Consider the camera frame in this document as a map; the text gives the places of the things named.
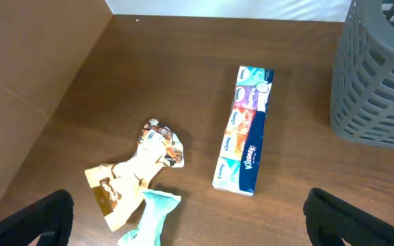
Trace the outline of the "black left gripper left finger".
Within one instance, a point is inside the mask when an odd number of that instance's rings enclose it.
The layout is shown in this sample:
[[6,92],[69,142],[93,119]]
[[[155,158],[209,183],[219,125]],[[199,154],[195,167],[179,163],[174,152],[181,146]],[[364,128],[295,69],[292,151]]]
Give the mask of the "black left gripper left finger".
[[67,246],[73,226],[71,194],[57,190],[0,221],[0,245]]

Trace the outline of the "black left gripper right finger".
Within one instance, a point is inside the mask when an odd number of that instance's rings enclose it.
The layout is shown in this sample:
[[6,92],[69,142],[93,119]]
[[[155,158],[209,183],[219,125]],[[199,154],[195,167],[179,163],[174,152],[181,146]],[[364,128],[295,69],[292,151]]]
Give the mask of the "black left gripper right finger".
[[303,213],[314,246],[394,246],[394,226],[322,189],[309,191]]

